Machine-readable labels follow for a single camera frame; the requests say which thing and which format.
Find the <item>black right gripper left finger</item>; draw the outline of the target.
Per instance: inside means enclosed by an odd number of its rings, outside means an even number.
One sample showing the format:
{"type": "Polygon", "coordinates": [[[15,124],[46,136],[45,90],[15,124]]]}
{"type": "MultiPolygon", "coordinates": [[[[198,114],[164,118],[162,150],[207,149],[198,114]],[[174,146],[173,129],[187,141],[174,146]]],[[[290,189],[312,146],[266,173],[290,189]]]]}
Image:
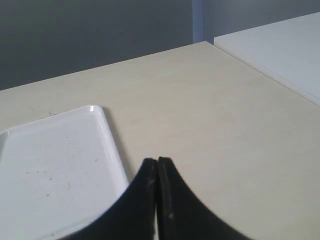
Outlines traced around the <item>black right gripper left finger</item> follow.
{"type": "Polygon", "coordinates": [[[153,240],[157,175],[157,161],[144,159],[128,188],[105,213],[63,239],[153,240]]]}

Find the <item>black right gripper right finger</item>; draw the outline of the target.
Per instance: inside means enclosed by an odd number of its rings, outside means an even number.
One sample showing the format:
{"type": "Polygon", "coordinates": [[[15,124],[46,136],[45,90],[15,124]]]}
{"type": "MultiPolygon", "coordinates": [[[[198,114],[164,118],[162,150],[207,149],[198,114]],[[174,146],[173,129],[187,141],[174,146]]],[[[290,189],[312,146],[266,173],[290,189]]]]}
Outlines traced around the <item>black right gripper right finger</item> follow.
{"type": "Polygon", "coordinates": [[[207,208],[171,158],[159,157],[157,225],[160,240],[248,240],[207,208]]]}

